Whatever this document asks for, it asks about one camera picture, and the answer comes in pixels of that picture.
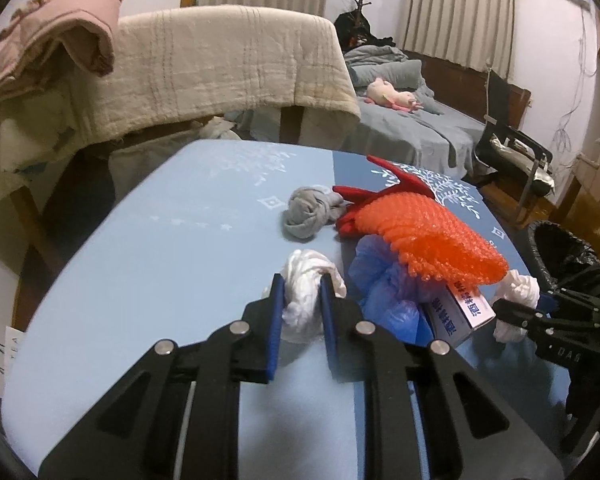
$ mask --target orange bubble wrap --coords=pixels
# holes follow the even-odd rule
[[[509,268],[501,254],[451,211],[427,196],[382,196],[357,212],[356,229],[381,235],[409,273],[466,286],[499,282]]]

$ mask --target rolled gray sock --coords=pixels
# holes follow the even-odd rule
[[[335,222],[344,211],[344,199],[338,193],[330,190],[322,192],[315,187],[300,187],[289,198],[288,209],[285,211],[285,229],[292,236],[305,240],[314,236],[329,222]]]

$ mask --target light blue tablecloth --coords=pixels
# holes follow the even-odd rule
[[[474,188],[411,171],[526,272]],[[294,189],[382,189],[392,178],[361,156],[302,146],[201,140],[181,150],[112,211],[34,316],[2,405],[13,449],[37,472],[156,340],[186,345],[239,318],[294,249],[316,249],[344,270],[354,244],[341,244],[333,228],[306,244],[283,235],[282,212]],[[567,372],[538,360],[529,341],[496,344],[490,330],[459,351],[557,449]],[[242,387],[240,478],[361,478],[362,421],[359,386],[331,380],[322,342],[283,344],[276,380]]]

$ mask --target pink stuffed animal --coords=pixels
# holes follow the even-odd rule
[[[422,103],[411,92],[398,92],[388,81],[377,77],[366,88],[365,103],[375,103],[385,108],[413,112],[422,110]]]

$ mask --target black garbage bag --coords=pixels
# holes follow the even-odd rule
[[[600,260],[584,240],[539,220],[520,231],[514,244],[542,292],[565,287],[600,298]]]

